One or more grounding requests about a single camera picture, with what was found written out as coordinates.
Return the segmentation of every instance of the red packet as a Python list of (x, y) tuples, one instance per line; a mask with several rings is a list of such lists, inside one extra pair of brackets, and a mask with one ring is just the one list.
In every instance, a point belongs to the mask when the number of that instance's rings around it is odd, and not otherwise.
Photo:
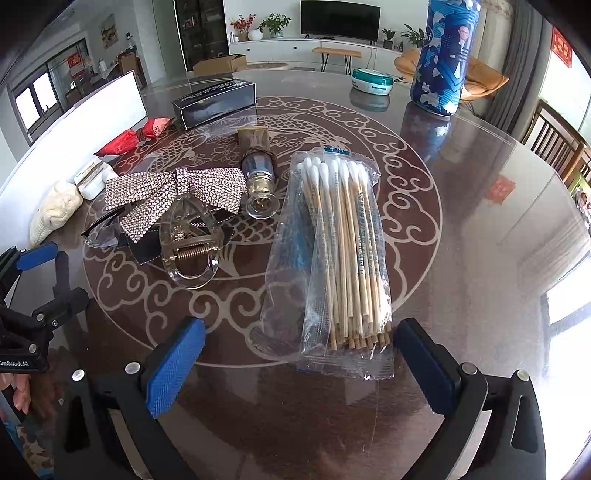
[(107, 143), (95, 155), (97, 157), (104, 157), (105, 155), (122, 155), (127, 153), (137, 147), (139, 142), (159, 136), (171, 120), (171, 118), (150, 118), (137, 132), (131, 129), (126, 130)]

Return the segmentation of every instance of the flat screen tv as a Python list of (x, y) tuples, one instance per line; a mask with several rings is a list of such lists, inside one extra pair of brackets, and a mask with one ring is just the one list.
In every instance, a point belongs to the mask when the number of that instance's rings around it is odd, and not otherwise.
[(301, 2), (301, 32), (307, 35), (378, 40), (380, 7), (303, 0)]

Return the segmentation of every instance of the brown lounge chair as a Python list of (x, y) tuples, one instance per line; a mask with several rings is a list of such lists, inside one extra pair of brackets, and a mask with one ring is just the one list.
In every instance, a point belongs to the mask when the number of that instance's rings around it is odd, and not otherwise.
[[(409, 50), (394, 60), (398, 71), (408, 80), (412, 80), (417, 70), (420, 52), (417, 49)], [(470, 101), (482, 98), (496, 92), (509, 81), (502, 73), (491, 69), (486, 63), (470, 57), (468, 73), (464, 88), (462, 89), (462, 100)]]

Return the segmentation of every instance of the human hand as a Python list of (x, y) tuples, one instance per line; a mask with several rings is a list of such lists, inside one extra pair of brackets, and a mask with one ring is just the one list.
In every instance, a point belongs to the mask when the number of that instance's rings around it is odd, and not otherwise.
[(21, 410), (25, 415), (29, 413), (29, 405), (31, 404), (29, 380), (30, 376), (28, 374), (0, 373), (0, 391), (14, 383), (14, 396), (12, 398), (14, 407)]

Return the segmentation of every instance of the rhinestone bow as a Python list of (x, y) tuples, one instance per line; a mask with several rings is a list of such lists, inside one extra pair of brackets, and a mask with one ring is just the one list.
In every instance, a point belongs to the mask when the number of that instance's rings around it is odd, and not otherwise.
[(121, 227), (137, 243), (170, 208), (177, 195), (191, 193), (201, 202), (238, 213), (246, 181), (239, 168), (132, 173), (109, 180), (105, 187), (107, 210), (139, 202), (121, 219)]

